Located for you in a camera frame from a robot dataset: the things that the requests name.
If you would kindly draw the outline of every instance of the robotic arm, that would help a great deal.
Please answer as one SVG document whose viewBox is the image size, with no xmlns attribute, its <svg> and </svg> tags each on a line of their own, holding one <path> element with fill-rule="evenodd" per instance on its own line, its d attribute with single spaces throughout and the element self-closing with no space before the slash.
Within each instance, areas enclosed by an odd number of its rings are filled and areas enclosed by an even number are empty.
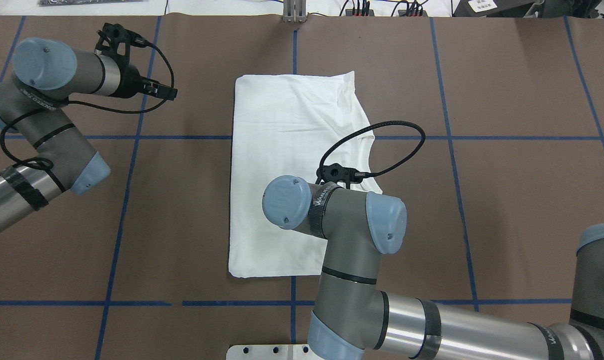
<svg viewBox="0 0 604 360">
<path fill-rule="evenodd" d="M 110 174 L 100 153 L 64 114 L 68 104 L 81 104 L 124 114 L 157 109 L 174 100 L 177 89 L 139 75 L 130 64 L 130 47 L 158 50 L 139 34 L 106 23 L 98 31 L 95 52 L 71 48 L 60 41 L 28 38 L 15 50 L 15 72 L 0 84 L 0 145 L 17 162 L 0 171 L 0 232 L 38 211 L 71 189 L 82 194 Z M 124 55 L 118 54 L 119 46 Z M 144 111 L 112 110 L 80 101 L 73 93 L 131 98 L 137 93 L 161 98 Z M 4 135 L 21 133 L 39 157 L 20 160 L 6 150 Z"/>
<path fill-rule="evenodd" d="M 604 224 L 585 231 L 571 321 L 541 326 L 377 291 L 383 254 L 400 249 L 404 203 L 284 175 L 263 196 L 267 219 L 327 239 L 308 343 L 326 360 L 380 349 L 418 360 L 604 360 Z"/>
</svg>

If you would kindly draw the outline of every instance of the blue tape grid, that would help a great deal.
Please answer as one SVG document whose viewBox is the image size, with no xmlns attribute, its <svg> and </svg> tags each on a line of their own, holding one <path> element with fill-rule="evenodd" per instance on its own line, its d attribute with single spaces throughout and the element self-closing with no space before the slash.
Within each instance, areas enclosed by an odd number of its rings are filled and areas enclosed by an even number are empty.
<svg viewBox="0 0 604 360">
<path fill-rule="evenodd" d="M 6 62 L 4 64 L 4 68 L 2 70 L 2 74 L 0 75 L 0 82 L 4 80 L 6 75 L 9 63 L 11 61 L 11 57 L 17 45 L 18 39 L 20 38 L 20 34 L 25 25 L 26 17 L 23 16 L 20 21 L 20 25 L 14 37 L 13 43 L 11 45 L 11 50 L 7 56 Z M 156 29 L 155 29 L 155 43 L 158 42 L 158 37 L 160 34 L 160 25 L 162 22 L 162 18 L 158 16 Z M 467 305 L 473 306 L 477 311 L 478 306 L 490 306 L 490 305 L 564 305 L 570 304 L 571 299 L 567 298 L 521 298 L 521 299 L 478 299 L 476 294 L 475 287 L 475 277 L 473 274 L 473 262 L 471 257 L 471 249 L 468 242 L 468 232 L 466 230 L 466 221 L 464 216 L 464 205 L 462 203 L 462 196 L 459 185 L 459 178 L 457 176 L 457 166 L 455 163 L 455 153 L 453 149 L 453 141 L 600 141 L 602 143 L 602 147 L 604 150 L 604 134 L 599 123 L 599 118 L 597 117 L 597 112 L 592 102 L 592 98 L 590 96 L 590 92 L 588 91 L 588 86 L 586 84 L 586 80 L 584 78 L 583 72 L 581 70 L 580 62 L 576 54 L 576 50 L 574 47 L 571 28 L 569 25 L 568 18 L 564 18 L 567 37 L 569 40 L 569 45 L 571 46 L 571 52 L 573 55 L 573 59 L 576 65 L 576 70 L 580 77 L 581 84 L 584 89 L 585 96 L 587 98 L 588 105 L 590 107 L 590 111 L 593 116 L 593 120 L 597 127 L 597 132 L 599 136 L 455 136 L 451 132 L 450 121 L 448 118 L 448 108 L 446 107 L 446 96 L 444 93 L 444 82 L 441 71 L 441 66 L 439 63 L 439 52 L 437 50 L 437 37 L 436 30 L 433 18 L 430 18 L 431 25 L 431 35 L 433 42 L 433 50 L 436 60 L 436 68 L 437 68 L 437 78 L 439 81 L 439 90 L 442 101 L 442 110 L 444 114 L 444 123 L 446 125 L 446 136 L 428 136 L 427 138 L 432 141 L 448 141 L 449 152 L 451 157 L 451 164 L 453 168 L 453 178 L 455 180 L 455 189 L 458 200 L 458 207 L 460 212 L 460 218 L 462 219 L 462 225 L 464 228 L 464 243 L 466 245 L 466 257 L 469 271 L 469 280 L 471 285 L 471 295 L 472 299 L 463 299 L 463 300 L 434 300 L 436 303 L 442 305 Z M 298 32 L 295 30 L 293 32 L 293 74 L 297 73 L 297 38 Z M 151 54 L 151 60 L 149 63 L 148 69 L 148 77 L 151 77 L 151 71 L 153 68 L 153 61 L 155 59 L 155 51 L 153 50 Z M 142 109 L 146 107 L 147 97 L 144 96 L 142 100 Z M 141 140 L 230 140 L 232 137 L 230 135 L 220 135 L 220 136 L 206 136 L 206 135 L 141 135 L 142 125 L 144 122 L 144 114 L 140 114 L 137 132 L 135 135 L 89 135 L 88 139 L 105 139 L 105 140 L 134 140 L 135 145 L 133 146 L 132 159 L 130 163 L 128 180 L 126 183 L 126 189 L 124 191 L 124 202 L 121 212 L 121 218 L 119 223 L 119 228 L 117 232 L 117 239 L 115 244 L 115 250 L 113 255 L 113 261 L 111 266 L 111 272 L 108 280 L 108 289 L 107 296 L 104 301 L 96 301 L 96 300 L 0 300 L 0 306 L 95 306 L 95 307 L 103 307 L 103 317 L 102 323 L 100 327 L 100 335 L 98 337 L 98 345 L 96 348 L 96 360 L 98 360 L 101 356 L 101 349 L 103 346 L 103 341 L 106 333 L 106 326 L 108 321 L 108 310 L 110 307 L 118 307 L 118 306 L 173 306 L 171 303 L 167 303 L 166 301 L 116 301 L 112 300 L 112 290 L 114 285 L 114 278 L 117 269 L 117 260 L 119 256 L 119 249 L 121 246 L 123 227 L 124 227 L 124 219 L 126 216 L 126 210 L 128 208 L 128 198 L 130 195 L 130 184 L 132 181 L 133 170 L 135 168 L 135 159 L 137 157 L 137 149 L 139 147 L 139 141 Z M 23 139 L 23 136 L 7 136 L 7 139 Z M 378 140 L 382 141 L 392 141 L 392 140 L 417 140 L 419 137 L 417 136 L 377 136 Z M 181 305 L 183 307 L 224 307 L 224 306 L 287 306 L 290 307 L 291 310 L 291 340 L 292 343 L 295 344 L 297 342 L 296 334 L 295 334 L 295 314 L 297 306 L 313 306 L 315 302 L 313 300 L 297 300 L 297 278 L 295 276 L 291 276 L 291 298 L 290 300 L 216 300 L 216 301 L 182 301 Z"/>
</svg>

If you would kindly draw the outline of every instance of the white sticker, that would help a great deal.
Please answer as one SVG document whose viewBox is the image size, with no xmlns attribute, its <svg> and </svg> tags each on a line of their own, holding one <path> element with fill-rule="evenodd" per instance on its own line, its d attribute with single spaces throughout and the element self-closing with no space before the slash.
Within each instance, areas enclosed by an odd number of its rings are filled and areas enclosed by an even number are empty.
<svg viewBox="0 0 604 360">
<path fill-rule="evenodd" d="M 493 0 L 471 0 L 468 2 L 474 12 L 485 12 L 486 10 L 498 7 Z"/>
</svg>

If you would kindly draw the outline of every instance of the metal bracket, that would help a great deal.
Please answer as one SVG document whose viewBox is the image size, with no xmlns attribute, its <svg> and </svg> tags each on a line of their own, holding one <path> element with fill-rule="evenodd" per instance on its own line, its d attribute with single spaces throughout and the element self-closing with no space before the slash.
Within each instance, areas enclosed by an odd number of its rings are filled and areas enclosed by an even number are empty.
<svg viewBox="0 0 604 360">
<path fill-rule="evenodd" d="M 284 0 L 285 23 L 306 22 L 306 0 Z"/>
<path fill-rule="evenodd" d="M 234 345 L 226 360 L 322 360 L 307 344 Z"/>
</svg>

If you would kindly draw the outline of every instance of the folded white t-shirt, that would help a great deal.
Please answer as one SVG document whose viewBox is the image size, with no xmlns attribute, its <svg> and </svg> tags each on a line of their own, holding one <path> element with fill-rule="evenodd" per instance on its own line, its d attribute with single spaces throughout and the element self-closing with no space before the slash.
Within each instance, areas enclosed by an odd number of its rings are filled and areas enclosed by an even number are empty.
<svg viewBox="0 0 604 360">
<path fill-rule="evenodd" d="M 332 77 L 244 75 L 235 82 L 231 235 L 233 276 L 318 275 L 326 240 L 270 223 L 261 209 L 268 183 L 280 175 L 316 180 L 322 155 L 343 137 L 369 126 L 355 96 L 355 73 Z M 325 164 L 370 171 L 375 140 L 366 132 L 337 148 Z M 373 178 L 351 188 L 380 193 Z"/>
</svg>

